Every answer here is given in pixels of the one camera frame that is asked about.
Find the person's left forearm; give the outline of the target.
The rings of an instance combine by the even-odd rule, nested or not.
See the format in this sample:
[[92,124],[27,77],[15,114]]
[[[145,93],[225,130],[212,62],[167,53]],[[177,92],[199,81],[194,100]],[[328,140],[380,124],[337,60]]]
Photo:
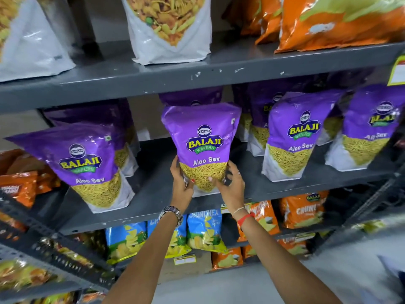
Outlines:
[[171,237],[177,225],[166,213],[151,236],[108,292],[102,304],[151,304]]

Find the large orange snack bag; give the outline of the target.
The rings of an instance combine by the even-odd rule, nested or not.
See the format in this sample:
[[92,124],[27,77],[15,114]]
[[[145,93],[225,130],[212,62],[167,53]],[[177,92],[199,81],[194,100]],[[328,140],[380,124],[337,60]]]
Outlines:
[[275,53],[405,41],[405,0],[283,0]]
[[257,36],[255,45],[279,40],[284,0],[231,0],[221,18],[240,30],[241,36]]

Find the yellow snack packet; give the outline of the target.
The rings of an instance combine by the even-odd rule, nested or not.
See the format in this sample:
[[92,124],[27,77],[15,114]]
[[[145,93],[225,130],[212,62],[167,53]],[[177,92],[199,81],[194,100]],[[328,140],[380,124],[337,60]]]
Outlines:
[[367,234],[372,234],[385,229],[387,225],[383,220],[369,220],[364,223],[355,224],[352,229],[361,230]]

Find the person's right forearm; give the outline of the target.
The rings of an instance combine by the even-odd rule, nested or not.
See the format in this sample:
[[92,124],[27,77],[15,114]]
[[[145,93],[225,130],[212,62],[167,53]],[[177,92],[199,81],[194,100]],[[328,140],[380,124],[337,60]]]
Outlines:
[[251,214],[237,222],[242,223],[241,230],[285,304],[342,304],[327,285],[269,235]]

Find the grey metal shelf rack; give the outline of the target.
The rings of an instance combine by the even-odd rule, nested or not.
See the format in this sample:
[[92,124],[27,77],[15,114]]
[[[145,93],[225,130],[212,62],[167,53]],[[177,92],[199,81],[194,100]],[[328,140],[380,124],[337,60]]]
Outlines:
[[[156,95],[160,92],[188,90],[240,82],[267,80],[279,77],[392,65],[405,52],[405,43],[318,50],[305,53],[274,55],[276,44],[254,46],[251,39],[236,40],[233,33],[213,36],[213,53],[204,61],[141,66],[130,60],[129,42],[109,42],[100,49],[111,51],[109,57],[83,56],[77,66],[60,75],[0,83],[0,114],[22,112],[34,108],[95,102],[127,96]],[[171,191],[168,167],[175,155],[169,138],[142,142],[140,169],[130,183],[140,191],[129,214],[92,215],[80,206],[79,197],[69,192],[60,211],[67,210],[72,200],[76,214],[59,231],[68,235],[155,218],[167,204]],[[392,161],[391,150],[384,150],[365,170],[338,172],[323,164],[326,145],[315,150],[301,179],[270,182],[261,171],[258,157],[254,158],[245,146],[234,144],[230,158],[238,166],[246,183],[247,201],[278,199],[339,187],[367,184],[388,179],[387,184],[403,185],[405,163]]]

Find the white snack bag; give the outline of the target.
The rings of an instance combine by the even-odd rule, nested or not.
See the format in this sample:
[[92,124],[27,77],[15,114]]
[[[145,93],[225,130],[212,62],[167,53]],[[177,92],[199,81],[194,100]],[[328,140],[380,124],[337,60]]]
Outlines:
[[211,0],[122,0],[134,62],[177,64],[211,53]]
[[0,83],[69,71],[80,45],[66,0],[0,0]]

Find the person's left hand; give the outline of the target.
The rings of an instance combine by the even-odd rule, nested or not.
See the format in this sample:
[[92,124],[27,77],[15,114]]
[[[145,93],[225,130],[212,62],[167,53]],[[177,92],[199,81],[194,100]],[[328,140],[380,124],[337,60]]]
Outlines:
[[177,207],[184,214],[191,202],[194,191],[183,190],[184,177],[178,163],[178,155],[173,159],[170,171],[173,176],[173,193],[170,205]]

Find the silver wristwatch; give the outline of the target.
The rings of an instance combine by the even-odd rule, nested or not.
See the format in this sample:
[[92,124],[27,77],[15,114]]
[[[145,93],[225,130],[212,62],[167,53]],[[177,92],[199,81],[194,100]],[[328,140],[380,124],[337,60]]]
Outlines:
[[159,221],[166,213],[173,213],[176,216],[176,218],[177,218],[176,228],[181,226],[181,224],[183,223],[183,220],[184,220],[184,216],[177,207],[172,206],[172,205],[166,206],[159,214],[159,218],[158,218]]

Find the perforated grey side rack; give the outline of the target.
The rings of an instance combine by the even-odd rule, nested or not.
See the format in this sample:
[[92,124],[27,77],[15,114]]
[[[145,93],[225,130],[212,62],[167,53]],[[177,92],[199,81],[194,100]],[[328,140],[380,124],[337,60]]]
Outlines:
[[20,259],[63,278],[42,286],[10,291],[0,300],[4,304],[23,298],[49,296],[83,289],[108,293],[121,275],[119,269],[83,243],[63,235],[54,224],[67,188],[61,187],[36,198],[32,209],[0,190],[0,212],[28,228],[21,231],[0,220],[0,259]]

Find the purple snack packet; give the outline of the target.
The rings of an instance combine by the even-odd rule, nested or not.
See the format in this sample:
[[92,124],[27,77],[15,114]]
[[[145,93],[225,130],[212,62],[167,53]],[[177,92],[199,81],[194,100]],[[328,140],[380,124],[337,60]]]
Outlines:
[[193,198],[219,193],[208,178],[224,180],[240,116],[241,108],[231,102],[164,107],[161,121],[176,146],[185,182],[194,180]]

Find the blue chips packet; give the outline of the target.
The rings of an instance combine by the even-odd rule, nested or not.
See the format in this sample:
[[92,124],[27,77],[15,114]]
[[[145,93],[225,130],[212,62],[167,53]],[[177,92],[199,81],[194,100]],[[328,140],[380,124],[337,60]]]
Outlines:
[[187,215],[183,215],[182,223],[175,228],[171,237],[165,259],[176,258],[190,253],[192,249],[187,241]]
[[135,256],[147,240],[147,222],[131,223],[104,230],[108,246],[107,263],[117,264]]
[[211,209],[187,215],[187,244],[192,249],[226,253],[221,237],[222,213]]

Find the person's right hand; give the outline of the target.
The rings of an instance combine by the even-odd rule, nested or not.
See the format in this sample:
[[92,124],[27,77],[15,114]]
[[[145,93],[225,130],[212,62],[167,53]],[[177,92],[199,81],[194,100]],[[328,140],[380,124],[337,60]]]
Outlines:
[[245,182],[235,163],[229,160],[227,167],[230,171],[231,183],[225,185],[225,188],[219,192],[230,214],[234,219],[239,220],[247,214],[244,198]]

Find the dark orange snack packet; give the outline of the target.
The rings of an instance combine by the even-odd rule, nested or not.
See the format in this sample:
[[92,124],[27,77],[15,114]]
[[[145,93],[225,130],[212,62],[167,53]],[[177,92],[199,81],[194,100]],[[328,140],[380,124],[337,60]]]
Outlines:
[[0,190],[31,209],[36,197],[37,179],[36,171],[0,175]]
[[61,186],[60,179],[52,169],[29,153],[22,149],[0,151],[0,175],[34,172],[37,174],[37,195],[48,193]]

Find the row of purple packets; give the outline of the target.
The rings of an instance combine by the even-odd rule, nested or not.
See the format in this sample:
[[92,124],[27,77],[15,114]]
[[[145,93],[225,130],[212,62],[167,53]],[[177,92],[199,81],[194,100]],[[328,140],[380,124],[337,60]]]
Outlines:
[[[343,90],[316,93],[287,91],[270,103],[262,174],[272,182],[301,177],[324,121]],[[191,103],[175,105],[206,105]],[[125,133],[114,123],[69,123],[37,132],[7,137],[35,158],[44,161],[95,213],[127,207],[135,192],[115,162],[116,148]]]

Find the yellow shelf price tag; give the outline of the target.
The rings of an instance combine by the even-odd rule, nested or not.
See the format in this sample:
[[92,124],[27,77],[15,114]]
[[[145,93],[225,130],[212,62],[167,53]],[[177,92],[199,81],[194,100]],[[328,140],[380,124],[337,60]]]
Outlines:
[[397,58],[392,66],[387,86],[403,86],[405,85],[405,54]]

